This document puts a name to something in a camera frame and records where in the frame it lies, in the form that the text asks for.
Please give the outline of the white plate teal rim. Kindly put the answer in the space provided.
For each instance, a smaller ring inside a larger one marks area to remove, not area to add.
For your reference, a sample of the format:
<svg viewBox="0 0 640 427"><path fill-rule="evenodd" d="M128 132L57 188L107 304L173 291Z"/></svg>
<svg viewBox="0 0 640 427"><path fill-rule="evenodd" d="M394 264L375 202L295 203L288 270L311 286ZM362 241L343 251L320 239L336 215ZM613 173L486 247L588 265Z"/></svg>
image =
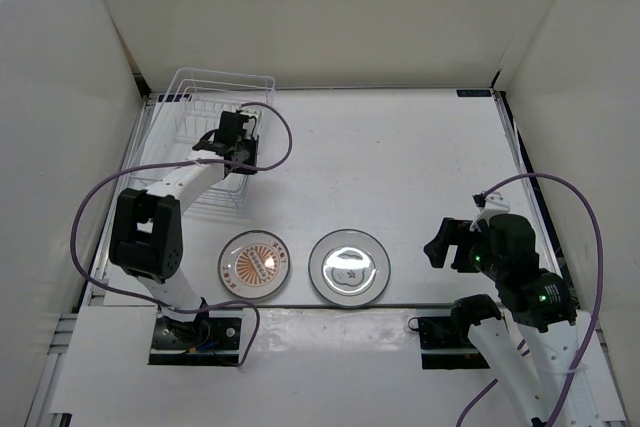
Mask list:
<svg viewBox="0 0 640 427"><path fill-rule="evenodd" d="M391 262L384 246L371 234L339 229L314 245L308 274L314 290L325 301L357 309L375 302L387 289Z"/></svg>

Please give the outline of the white plate orange sunburst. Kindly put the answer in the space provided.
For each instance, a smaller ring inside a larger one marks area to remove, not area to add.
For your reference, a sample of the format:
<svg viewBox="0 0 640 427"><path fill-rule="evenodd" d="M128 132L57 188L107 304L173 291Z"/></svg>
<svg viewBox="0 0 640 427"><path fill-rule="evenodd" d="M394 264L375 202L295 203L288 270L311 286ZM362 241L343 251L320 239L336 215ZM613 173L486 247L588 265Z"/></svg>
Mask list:
<svg viewBox="0 0 640 427"><path fill-rule="evenodd" d="M291 270L289 249L282 239L264 230L250 230L230 239L218 259L218 276L226 290L257 301L278 292Z"/></svg>

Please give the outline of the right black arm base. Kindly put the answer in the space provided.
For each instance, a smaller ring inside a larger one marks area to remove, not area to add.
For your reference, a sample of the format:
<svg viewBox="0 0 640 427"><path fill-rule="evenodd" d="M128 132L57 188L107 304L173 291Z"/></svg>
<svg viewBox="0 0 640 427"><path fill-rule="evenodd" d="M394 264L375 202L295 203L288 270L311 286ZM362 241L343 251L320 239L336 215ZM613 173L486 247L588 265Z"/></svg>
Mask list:
<svg viewBox="0 0 640 427"><path fill-rule="evenodd" d="M423 370L486 370L488 363L450 317L411 317L408 329L419 337Z"/></svg>

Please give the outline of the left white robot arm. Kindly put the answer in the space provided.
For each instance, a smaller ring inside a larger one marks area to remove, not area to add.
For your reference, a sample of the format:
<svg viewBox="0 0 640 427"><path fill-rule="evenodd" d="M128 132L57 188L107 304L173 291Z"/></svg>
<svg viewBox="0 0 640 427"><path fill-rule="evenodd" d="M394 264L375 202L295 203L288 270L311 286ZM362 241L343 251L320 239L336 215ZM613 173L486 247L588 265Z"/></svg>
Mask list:
<svg viewBox="0 0 640 427"><path fill-rule="evenodd" d="M162 315L176 322L175 335L188 347L206 342L210 324L197 313L204 301L180 271L182 217L231 170L253 173L258 123L256 113L222 112L218 127L189 150L188 165L171 167L160 180L142 189L127 188L117 199L109 260L161 303Z"/></svg>

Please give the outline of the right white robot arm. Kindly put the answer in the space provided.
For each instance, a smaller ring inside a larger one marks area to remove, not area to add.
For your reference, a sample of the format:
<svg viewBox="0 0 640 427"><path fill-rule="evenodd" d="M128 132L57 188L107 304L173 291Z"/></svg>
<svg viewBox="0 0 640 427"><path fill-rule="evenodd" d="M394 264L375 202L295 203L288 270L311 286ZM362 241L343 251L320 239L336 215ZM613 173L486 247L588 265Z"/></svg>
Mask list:
<svg viewBox="0 0 640 427"><path fill-rule="evenodd" d="M529 221L510 213L482 220L446 217L424 247L441 268L449 248L453 269L476 271L494 282L487 294L454 303L449 334L475 347L506 394L520 426L599 426L579 351L578 313L564 280L539 265Z"/></svg>

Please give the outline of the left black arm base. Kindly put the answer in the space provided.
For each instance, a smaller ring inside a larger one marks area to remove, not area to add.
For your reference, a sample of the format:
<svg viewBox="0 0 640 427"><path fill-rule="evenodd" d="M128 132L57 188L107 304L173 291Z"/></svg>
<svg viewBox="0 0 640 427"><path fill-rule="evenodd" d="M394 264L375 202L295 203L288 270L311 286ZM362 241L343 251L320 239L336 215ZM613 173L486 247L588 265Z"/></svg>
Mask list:
<svg viewBox="0 0 640 427"><path fill-rule="evenodd" d="M208 317L177 322L159 315L150 342L152 366L237 367L241 317Z"/></svg>

